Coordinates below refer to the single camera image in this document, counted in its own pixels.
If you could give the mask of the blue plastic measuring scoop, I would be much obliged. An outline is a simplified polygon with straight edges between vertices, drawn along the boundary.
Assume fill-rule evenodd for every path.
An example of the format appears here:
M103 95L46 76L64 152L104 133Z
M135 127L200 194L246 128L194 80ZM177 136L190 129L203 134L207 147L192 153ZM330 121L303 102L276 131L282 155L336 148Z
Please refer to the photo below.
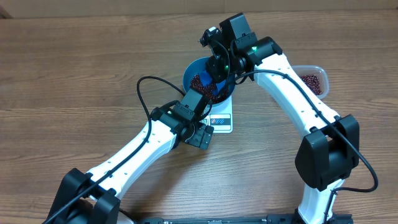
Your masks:
M206 70L203 70L199 74L199 78L200 78L201 84L204 87L206 87L207 89L209 89L209 91L214 95L217 95L226 83L226 80L223 80L220 83L216 83Z

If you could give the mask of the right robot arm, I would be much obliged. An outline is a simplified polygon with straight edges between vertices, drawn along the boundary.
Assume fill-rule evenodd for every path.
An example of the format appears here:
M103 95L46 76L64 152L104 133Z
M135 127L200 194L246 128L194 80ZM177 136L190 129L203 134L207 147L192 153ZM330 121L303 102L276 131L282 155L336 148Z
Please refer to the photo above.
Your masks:
M337 215L332 207L344 181L359 164L359 124L324 104L297 75L277 42L258 39L244 14L204 31L209 47L210 78L222 92L249 78L265 89L293 122L301 144L295 166L305 187L300 205L291 215L273 215L276 223L352 223L351 215Z

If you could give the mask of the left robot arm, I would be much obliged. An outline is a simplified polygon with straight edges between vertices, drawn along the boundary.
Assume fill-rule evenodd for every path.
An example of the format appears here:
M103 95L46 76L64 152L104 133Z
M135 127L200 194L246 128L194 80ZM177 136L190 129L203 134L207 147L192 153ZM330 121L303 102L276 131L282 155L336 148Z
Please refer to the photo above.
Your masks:
M207 149L213 127L202 123L209 100L170 101L147 113L141 132L113 157L82 173L69 171L58 188L46 223L131 223L120 201L137 178L181 142Z

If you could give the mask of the white digital kitchen scale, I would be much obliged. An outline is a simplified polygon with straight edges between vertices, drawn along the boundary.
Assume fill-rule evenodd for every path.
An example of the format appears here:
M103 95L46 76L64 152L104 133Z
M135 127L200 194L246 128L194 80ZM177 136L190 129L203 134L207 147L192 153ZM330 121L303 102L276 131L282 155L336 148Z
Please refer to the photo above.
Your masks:
M201 120L212 126L215 134L228 134L233 131L233 97L229 96L221 103L214 104L210 113Z

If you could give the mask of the blue metal bowl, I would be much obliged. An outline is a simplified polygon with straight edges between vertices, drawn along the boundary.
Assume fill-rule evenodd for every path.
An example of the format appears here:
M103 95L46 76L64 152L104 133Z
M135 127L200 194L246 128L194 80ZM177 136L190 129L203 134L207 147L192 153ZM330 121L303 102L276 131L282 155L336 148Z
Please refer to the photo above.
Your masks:
M198 58L193 61L185 70L183 74L183 89L185 92L190 88L190 82L194 75L200 74L203 70L206 70L206 63L209 57ZM227 98L233 94L234 83L228 86Z

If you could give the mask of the red adzuki beans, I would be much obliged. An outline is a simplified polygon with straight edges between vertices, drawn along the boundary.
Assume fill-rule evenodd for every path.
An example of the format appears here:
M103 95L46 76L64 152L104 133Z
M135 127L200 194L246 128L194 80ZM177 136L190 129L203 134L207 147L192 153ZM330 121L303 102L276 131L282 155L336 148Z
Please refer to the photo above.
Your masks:
M228 95L226 90L222 93L219 93L221 89L218 88L215 83L204 85L200 80L199 74L193 76L190 82L190 88L193 88L201 94L207 96L214 104L221 103L227 99Z

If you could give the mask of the clear plastic food container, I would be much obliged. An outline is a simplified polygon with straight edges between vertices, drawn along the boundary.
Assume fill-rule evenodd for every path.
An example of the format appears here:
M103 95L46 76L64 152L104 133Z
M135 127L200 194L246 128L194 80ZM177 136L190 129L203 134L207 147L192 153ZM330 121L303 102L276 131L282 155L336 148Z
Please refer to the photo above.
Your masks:
M316 65L295 65L292 68L319 99L327 96L330 87L324 69Z

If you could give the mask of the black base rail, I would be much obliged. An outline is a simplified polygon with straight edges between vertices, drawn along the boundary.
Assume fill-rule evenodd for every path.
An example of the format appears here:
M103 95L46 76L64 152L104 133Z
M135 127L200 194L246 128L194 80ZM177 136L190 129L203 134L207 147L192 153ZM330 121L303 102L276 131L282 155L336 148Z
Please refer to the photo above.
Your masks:
M234 218L185 218L163 219L145 218L138 224L289 224L299 223L292 214L268 215L266 217L234 217Z

